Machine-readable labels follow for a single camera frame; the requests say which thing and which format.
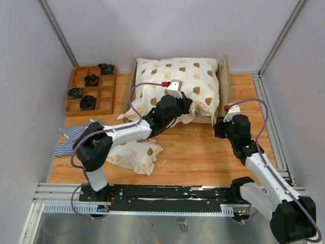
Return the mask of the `large bear print cushion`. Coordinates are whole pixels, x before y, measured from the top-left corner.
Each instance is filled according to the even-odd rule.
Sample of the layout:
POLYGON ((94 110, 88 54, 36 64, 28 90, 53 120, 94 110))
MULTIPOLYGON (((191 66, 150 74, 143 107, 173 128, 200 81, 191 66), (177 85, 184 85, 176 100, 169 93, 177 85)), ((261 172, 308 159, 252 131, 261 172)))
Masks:
POLYGON ((188 124, 202 115, 215 120, 220 103, 218 62, 213 58, 175 57, 170 59, 137 59, 133 107, 118 119, 135 121, 147 115, 164 95, 192 100, 189 113, 176 119, 188 124))

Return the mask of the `wooden pet bed frame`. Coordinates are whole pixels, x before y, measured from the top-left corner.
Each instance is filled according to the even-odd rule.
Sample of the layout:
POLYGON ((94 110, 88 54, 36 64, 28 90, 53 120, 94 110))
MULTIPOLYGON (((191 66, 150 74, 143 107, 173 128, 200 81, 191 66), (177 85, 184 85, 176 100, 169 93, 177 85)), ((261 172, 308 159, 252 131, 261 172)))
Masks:
POLYGON ((181 91, 192 100, 189 114, 177 123, 214 124, 224 116, 224 106, 231 98, 231 78, 228 57, 174 57, 170 59, 136 58, 129 75, 125 104, 118 119, 135 121, 146 115, 168 92, 160 87, 164 81, 180 80, 181 91))

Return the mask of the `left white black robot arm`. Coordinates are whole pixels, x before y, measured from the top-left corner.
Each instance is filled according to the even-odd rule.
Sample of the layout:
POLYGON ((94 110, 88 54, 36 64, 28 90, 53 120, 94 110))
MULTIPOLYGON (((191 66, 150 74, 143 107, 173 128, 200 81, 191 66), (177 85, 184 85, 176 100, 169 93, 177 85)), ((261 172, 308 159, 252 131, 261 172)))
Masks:
POLYGON ((149 113, 139 120, 118 126, 88 126, 73 146, 73 157, 82 163, 86 184, 81 187, 80 201, 101 202, 117 191, 109 186, 102 166, 114 147, 137 140, 156 137, 169 128, 176 118, 189 114, 192 100, 165 95, 149 113))

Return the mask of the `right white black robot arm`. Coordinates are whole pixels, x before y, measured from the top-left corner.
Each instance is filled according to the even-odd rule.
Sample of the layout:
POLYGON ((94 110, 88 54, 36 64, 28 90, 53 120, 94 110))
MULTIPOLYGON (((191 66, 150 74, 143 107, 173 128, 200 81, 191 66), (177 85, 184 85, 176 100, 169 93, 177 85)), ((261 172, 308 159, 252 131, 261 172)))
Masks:
POLYGON ((233 180, 230 197, 235 203, 248 201, 269 222, 279 243, 321 237, 316 223, 316 204, 288 184, 273 167, 263 149, 251 138, 251 124, 245 115, 217 118, 215 136, 228 139, 233 153, 260 181, 260 189, 250 177, 233 180))

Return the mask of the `small bear print pillow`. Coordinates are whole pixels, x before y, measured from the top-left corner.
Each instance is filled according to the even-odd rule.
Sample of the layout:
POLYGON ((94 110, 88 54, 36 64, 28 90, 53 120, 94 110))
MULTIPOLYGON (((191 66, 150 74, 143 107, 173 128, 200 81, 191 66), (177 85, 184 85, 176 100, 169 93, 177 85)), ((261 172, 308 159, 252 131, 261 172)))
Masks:
POLYGON ((106 161, 130 169, 136 174, 150 176, 154 170, 157 155, 163 149, 154 139, 130 141, 112 148, 106 161))

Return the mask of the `black rolled sock top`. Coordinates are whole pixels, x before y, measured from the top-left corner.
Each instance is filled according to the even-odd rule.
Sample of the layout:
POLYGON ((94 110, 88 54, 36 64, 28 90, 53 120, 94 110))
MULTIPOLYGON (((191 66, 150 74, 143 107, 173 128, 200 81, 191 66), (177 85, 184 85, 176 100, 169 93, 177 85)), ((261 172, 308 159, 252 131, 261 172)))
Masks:
POLYGON ((112 64, 98 64, 97 65, 101 69, 101 75, 113 75, 114 74, 114 65, 112 64))

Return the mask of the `black rolled sock middle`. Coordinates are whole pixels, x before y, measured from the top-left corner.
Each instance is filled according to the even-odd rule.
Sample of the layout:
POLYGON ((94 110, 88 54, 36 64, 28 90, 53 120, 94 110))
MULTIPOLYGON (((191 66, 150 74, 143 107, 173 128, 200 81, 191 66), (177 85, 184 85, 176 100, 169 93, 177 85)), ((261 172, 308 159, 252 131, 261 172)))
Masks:
POLYGON ((96 74, 87 75, 84 77, 85 87, 98 86, 100 77, 96 74))

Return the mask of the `black rolled sock bottom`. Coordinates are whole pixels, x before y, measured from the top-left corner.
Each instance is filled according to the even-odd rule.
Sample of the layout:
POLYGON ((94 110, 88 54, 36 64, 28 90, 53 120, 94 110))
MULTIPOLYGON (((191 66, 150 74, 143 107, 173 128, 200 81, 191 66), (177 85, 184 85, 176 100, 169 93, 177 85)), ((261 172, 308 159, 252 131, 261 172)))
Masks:
POLYGON ((81 111, 85 110, 95 110, 96 107, 96 97, 87 95, 84 96, 79 104, 81 111))

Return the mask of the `black green rolled sock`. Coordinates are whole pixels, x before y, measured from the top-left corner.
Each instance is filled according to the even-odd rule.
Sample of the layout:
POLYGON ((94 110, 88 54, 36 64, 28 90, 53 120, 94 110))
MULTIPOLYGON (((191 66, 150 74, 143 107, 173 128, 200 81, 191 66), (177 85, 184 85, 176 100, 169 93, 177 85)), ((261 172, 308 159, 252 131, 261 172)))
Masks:
POLYGON ((80 99, 83 97, 82 87, 72 87, 68 91, 68 99, 80 99))

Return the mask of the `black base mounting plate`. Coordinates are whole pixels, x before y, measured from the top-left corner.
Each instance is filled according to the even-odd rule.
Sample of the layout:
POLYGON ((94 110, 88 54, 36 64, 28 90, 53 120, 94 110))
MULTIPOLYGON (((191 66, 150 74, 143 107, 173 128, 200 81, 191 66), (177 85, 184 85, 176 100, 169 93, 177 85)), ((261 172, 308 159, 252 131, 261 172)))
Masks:
POLYGON ((108 185, 96 192, 82 186, 79 201, 112 204, 115 211, 217 212, 222 204, 248 205, 232 187, 108 185))

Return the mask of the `blue striped cloth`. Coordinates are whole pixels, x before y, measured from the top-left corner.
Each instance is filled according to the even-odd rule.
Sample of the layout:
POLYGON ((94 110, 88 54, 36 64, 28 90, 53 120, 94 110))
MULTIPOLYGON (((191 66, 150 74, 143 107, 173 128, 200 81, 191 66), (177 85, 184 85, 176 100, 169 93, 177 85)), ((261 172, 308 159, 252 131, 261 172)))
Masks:
POLYGON ((99 119, 90 119, 85 125, 82 126, 69 126, 63 127, 59 130, 63 133, 66 140, 62 142, 53 152, 53 156, 69 156, 73 152, 73 145, 77 141, 77 139, 84 133, 84 131, 91 125, 92 123, 98 122, 101 126, 105 126, 101 120, 99 119))

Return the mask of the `right aluminium corner post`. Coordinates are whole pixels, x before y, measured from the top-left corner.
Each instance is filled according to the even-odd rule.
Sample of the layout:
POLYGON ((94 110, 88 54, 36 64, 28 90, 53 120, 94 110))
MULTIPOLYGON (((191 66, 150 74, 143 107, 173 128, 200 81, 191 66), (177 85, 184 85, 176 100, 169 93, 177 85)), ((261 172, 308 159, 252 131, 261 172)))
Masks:
POLYGON ((308 3, 309 3, 308 0, 297 1, 295 7, 293 8, 292 12, 289 15, 288 20, 286 21, 285 25, 283 26, 274 45, 272 46, 265 61, 262 64, 260 70, 258 71, 259 77, 262 77, 264 75, 264 73, 266 72, 267 68, 271 64, 275 55, 279 51, 280 47, 282 46, 283 42, 285 41, 285 39, 288 36, 289 32, 291 31, 292 27, 294 26, 294 24, 296 23, 296 21, 298 20, 299 16, 302 14, 304 8, 306 7, 306 5, 308 3))

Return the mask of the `aluminium corner post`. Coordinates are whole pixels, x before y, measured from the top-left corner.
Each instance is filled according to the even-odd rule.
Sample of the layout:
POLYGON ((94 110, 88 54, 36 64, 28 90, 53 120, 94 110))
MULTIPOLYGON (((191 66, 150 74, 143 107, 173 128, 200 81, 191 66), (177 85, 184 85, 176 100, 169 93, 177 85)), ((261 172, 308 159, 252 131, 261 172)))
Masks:
POLYGON ((54 30, 62 48, 64 49, 70 63, 74 66, 74 67, 77 67, 79 64, 48 4, 48 2, 46 0, 37 0, 37 2, 39 3, 42 11, 44 12, 48 22, 50 23, 52 29, 54 30))
POLYGON ((309 3, 308 0, 297 1, 295 7, 293 8, 292 12, 289 15, 288 20, 286 21, 285 25, 283 26, 274 45, 272 46, 265 61, 262 64, 260 70, 258 71, 259 77, 262 77, 264 75, 264 73, 266 72, 267 68, 271 64, 275 55, 279 51, 280 47, 282 46, 283 42, 285 41, 285 39, 288 36, 289 32, 291 31, 292 27, 294 26, 294 24, 296 23, 296 21, 298 20, 299 16, 302 14, 304 8, 306 7, 306 5, 308 3, 309 3))

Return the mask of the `aluminium rail frame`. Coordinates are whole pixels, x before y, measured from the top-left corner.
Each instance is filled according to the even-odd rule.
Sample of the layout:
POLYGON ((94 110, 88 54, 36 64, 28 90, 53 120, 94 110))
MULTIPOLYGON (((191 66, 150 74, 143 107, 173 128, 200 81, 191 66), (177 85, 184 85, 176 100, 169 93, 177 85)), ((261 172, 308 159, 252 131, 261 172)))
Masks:
POLYGON ((39 184, 35 201, 62 201, 74 214, 87 220, 100 220, 109 214, 216 216, 222 215, 226 206, 251 204, 269 221, 279 243, 303 239, 320 242, 322 234, 316 223, 314 201, 300 195, 269 162, 258 140, 252 139, 251 124, 241 113, 239 103, 230 102, 229 74, 216 75, 220 105, 212 124, 214 135, 229 141, 234 156, 254 173, 260 186, 248 176, 234 179, 228 188, 108 183, 103 165, 114 147, 160 135, 176 118, 189 113, 193 99, 181 91, 180 81, 172 80, 160 84, 169 94, 139 120, 110 127, 91 124, 73 150, 73 156, 81 160, 85 183, 76 188, 71 184, 39 184))

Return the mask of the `left aluminium corner post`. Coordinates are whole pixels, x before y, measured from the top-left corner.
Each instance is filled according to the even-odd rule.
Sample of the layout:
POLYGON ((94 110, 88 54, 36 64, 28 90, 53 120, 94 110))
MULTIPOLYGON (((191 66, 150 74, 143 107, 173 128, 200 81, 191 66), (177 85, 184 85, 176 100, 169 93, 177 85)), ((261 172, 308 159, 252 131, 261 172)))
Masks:
POLYGON ((74 67, 77 67, 79 64, 48 4, 48 2, 46 0, 37 0, 37 2, 39 3, 42 11, 44 12, 48 22, 50 23, 52 29, 54 30, 62 48, 64 49, 70 63, 74 66, 74 67))

